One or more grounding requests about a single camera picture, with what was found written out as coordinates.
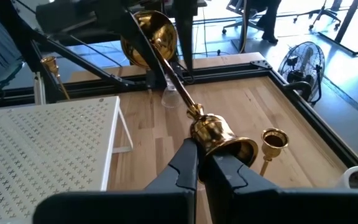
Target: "wooden table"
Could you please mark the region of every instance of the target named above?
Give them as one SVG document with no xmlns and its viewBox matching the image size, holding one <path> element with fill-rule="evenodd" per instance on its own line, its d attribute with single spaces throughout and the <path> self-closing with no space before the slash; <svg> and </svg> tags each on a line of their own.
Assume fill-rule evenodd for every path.
<svg viewBox="0 0 358 224">
<path fill-rule="evenodd" d="M 213 67 L 264 59 L 259 53 L 229 55 L 194 60 L 194 67 Z M 144 73 L 135 66 L 109 68 L 121 77 Z M 89 72 L 76 72 L 70 82 L 97 79 Z M 205 112 L 223 116 L 238 136 L 254 139 L 266 128 L 280 128 L 290 145 L 273 160 L 265 177 L 281 187 L 332 187 L 346 167 L 306 119 L 268 78 L 247 78 L 228 82 L 190 85 L 186 89 Z M 161 105 L 162 92 L 123 93 L 121 108 L 131 133 L 134 150 L 113 156 L 109 189 L 142 189 L 167 165 L 175 151 L 188 137 L 191 120 L 185 105 L 166 109 Z M 260 152 L 251 167 L 259 172 Z M 211 223 L 204 186 L 198 184 L 197 223 Z"/>
</svg>

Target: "brass candlestick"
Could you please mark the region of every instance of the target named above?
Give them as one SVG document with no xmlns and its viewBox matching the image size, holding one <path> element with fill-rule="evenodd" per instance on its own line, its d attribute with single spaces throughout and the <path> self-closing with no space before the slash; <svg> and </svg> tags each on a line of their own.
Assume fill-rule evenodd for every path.
<svg viewBox="0 0 358 224">
<path fill-rule="evenodd" d="M 288 146 L 288 136 L 284 131 L 277 128 L 269 128 L 262 133 L 262 152 L 264 156 L 264 164 L 260 170 L 260 175 L 263 176 L 266 172 L 269 162 L 280 155 L 281 151 Z"/>
<path fill-rule="evenodd" d="M 50 73 L 52 73 L 55 78 L 57 79 L 57 82 L 59 82 L 66 98 L 69 100 L 70 97 L 68 96 L 68 93 L 66 91 L 65 86 L 63 85 L 62 80 L 60 79 L 60 75 L 59 75 L 59 66 L 56 64 L 56 57 L 51 56 L 51 57 L 45 57 L 41 60 L 41 63 L 48 69 L 48 71 Z"/>
</svg>

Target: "white wire stand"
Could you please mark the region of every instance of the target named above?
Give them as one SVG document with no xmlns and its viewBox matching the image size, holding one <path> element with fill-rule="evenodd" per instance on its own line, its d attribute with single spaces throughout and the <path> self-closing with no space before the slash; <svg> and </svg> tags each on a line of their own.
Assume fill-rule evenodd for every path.
<svg viewBox="0 0 358 224">
<path fill-rule="evenodd" d="M 28 219 L 59 192 L 106 190 L 112 154 L 133 147 L 119 102 L 114 96 L 0 110 L 0 219 Z"/>
</svg>

